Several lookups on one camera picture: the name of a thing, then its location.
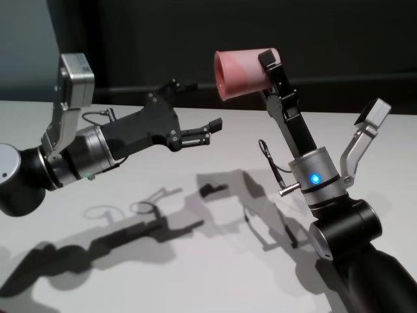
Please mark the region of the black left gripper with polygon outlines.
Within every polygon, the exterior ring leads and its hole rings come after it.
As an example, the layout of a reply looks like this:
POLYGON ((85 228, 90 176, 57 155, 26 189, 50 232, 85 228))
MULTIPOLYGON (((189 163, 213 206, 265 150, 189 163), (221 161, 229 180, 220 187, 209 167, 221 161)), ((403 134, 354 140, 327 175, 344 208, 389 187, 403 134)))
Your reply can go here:
POLYGON ((182 130, 180 140, 179 118, 168 103, 196 90, 197 83, 183 84, 173 78, 147 97, 142 110, 101 126, 112 157, 119 160, 153 145, 164 145, 172 152, 181 150, 181 146, 209 145, 211 135, 222 129, 222 118, 182 130))

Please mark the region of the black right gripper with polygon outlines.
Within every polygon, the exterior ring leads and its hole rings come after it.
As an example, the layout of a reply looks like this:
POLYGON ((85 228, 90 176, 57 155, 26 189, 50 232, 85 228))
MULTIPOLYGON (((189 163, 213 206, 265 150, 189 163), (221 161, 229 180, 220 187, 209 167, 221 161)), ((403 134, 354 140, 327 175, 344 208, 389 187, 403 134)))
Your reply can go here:
POLYGON ((260 92, 266 110, 277 123, 294 158, 302 157, 317 149, 309 128, 298 110, 298 94, 293 89, 283 65, 272 49, 258 55, 271 87, 260 92))

